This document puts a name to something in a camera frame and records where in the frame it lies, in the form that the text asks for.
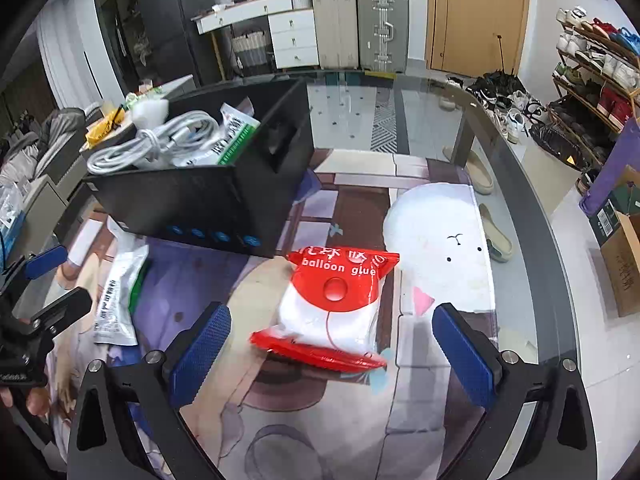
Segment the person's left hand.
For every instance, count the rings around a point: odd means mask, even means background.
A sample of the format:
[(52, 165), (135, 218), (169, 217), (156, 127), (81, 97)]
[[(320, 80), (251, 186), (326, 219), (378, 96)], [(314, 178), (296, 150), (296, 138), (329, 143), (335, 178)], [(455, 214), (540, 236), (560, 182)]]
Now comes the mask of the person's left hand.
[[(14, 396), (9, 388), (0, 388), (1, 400), (6, 408), (14, 405)], [(50, 410), (50, 396), (47, 388), (33, 388), (26, 394), (24, 405), (29, 413), (34, 416), (43, 417)]]

